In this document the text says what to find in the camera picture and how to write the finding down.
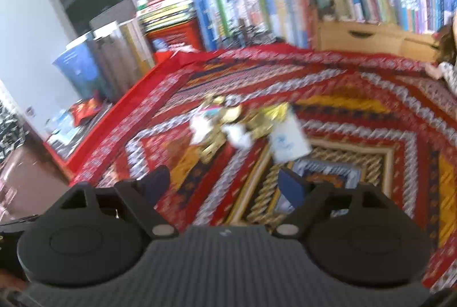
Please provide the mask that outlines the white blue paper bag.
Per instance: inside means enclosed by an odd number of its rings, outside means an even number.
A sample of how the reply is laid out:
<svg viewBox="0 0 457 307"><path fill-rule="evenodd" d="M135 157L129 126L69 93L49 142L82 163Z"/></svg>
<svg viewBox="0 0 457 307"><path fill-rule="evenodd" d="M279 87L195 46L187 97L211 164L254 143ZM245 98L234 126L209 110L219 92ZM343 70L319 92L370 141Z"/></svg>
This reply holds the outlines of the white blue paper bag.
<svg viewBox="0 0 457 307"><path fill-rule="evenodd" d="M307 156L312 148L294 112L269 134L270 152L275 163L287 163Z"/></svg>

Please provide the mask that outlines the small gold foil wrapper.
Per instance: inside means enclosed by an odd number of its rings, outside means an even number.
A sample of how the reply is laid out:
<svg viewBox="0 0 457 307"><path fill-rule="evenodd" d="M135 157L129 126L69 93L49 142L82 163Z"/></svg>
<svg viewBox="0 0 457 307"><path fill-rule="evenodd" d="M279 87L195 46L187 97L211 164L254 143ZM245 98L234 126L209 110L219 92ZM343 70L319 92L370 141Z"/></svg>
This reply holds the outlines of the small gold foil wrapper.
<svg viewBox="0 0 457 307"><path fill-rule="evenodd" d="M260 139L270 134L276 126L283 122L288 111L289 104L287 102L272 104L250 111L243 123L253 139Z"/></svg>

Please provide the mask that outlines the white tissue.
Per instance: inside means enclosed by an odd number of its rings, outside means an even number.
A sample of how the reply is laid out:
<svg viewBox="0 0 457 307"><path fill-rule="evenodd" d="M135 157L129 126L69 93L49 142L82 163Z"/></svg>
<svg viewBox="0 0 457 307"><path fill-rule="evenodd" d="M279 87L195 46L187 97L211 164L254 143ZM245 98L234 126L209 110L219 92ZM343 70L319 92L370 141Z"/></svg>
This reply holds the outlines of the white tissue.
<svg viewBox="0 0 457 307"><path fill-rule="evenodd" d="M227 141L235 149L250 149L253 145L251 133L244 124L224 124L222 131Z"/></svg>

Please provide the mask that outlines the pink snack wrapper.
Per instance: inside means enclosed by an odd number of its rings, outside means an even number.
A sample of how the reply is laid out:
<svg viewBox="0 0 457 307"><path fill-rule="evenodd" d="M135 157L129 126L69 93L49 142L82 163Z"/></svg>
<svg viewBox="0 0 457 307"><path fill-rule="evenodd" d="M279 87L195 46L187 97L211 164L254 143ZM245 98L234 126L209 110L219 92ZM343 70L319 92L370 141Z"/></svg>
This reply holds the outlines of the pink snack wrapper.
<svg viewBox="0 0 457 307"><path fill-rule="evenodd" d="M213 118L219 114L220 108L198 108L193 112L189 120L189 129L192 132L191 144L198 145L213 129Z"/></svg>

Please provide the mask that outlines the red snack bag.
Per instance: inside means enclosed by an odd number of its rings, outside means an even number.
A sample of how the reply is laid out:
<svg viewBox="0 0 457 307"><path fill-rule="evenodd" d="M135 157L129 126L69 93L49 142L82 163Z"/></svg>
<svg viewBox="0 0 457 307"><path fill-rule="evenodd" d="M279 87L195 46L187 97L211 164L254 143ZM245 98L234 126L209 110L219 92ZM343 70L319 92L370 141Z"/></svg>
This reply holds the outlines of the red snack bag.
<svg viewBox="0 0 457 307"><path fill-rule="evenodd" d="M79 100L69 108L74 126L81 126L95 117L101 110L101 102L95 98Z"/></svg>

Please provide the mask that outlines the red patterned tablecloth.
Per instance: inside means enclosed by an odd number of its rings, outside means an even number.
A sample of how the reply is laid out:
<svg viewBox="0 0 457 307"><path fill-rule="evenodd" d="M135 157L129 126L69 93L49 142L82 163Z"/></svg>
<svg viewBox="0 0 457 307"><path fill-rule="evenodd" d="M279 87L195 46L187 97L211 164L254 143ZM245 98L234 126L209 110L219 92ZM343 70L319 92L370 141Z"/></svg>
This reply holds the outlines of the red patterned tablecloth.
<svg viewBox="0 0 457 307"><path fill-rule="evenodd" d="M157 211L177 229L262 224L314 184L369 184L430 242L424 284L456 286L456 66L286 44L161 57L72 154L73 181L109 187L165 166Z"/></svg>

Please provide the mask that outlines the red plastic crate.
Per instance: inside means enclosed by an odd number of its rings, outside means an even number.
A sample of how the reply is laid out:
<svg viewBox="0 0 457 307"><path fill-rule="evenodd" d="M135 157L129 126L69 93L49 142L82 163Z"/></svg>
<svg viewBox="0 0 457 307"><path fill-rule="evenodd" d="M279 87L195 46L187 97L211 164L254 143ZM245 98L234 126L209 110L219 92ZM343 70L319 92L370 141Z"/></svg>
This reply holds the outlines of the red plastic crate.
<svg viewBox="0 0 457 307"><path fill-rule="evenodd" d="M193 48L196 51L205 49L197 19L149 31L146 33L146 38L154 52L175 51L182 48Z"/></svg>

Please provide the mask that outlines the miniature black bicycle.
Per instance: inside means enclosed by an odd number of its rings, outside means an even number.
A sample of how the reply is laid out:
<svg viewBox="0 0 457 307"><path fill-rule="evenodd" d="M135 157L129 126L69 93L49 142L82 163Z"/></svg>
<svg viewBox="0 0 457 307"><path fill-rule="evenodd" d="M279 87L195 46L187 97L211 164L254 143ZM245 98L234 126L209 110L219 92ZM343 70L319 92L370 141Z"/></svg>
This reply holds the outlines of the miniature black bicycle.
<svg viewBox="0 0 457 307"><path fill-rule="evenodd" d="M238 26L228 38L228 49L239 49L259 45L274 44L277 37L269 30L260 30L256 26L248 26L244 19L238 20Z"/></svg>

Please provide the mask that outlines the wooden drawer shelf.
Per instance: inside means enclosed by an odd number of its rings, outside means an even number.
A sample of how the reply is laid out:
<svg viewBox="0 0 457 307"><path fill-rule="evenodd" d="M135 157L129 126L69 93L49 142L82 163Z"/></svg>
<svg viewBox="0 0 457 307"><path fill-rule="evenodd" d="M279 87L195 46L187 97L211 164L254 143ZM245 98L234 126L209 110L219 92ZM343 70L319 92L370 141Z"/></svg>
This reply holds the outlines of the wooden drawer shelf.
<svg viewBox="0 0 457 307"><path fill-rule="evenodd" d="M432 35L404 31L394 24L321 21L315 43L320 51L393 54L422 62L433 62L438 55Z"/></svg>

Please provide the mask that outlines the brown haired doll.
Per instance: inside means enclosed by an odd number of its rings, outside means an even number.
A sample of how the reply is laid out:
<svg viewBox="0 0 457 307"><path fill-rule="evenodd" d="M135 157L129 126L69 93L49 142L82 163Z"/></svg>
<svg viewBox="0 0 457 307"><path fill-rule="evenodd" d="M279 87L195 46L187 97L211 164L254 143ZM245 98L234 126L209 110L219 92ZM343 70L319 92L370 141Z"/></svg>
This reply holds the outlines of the brown haired doll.
<svg viewBox="0 0 457 307"><path fill-rule="evenodd" d="M424 65L425 73L434 80L443 80L456 95L456 13L435 38L438 40L436 64Z"/></svg>

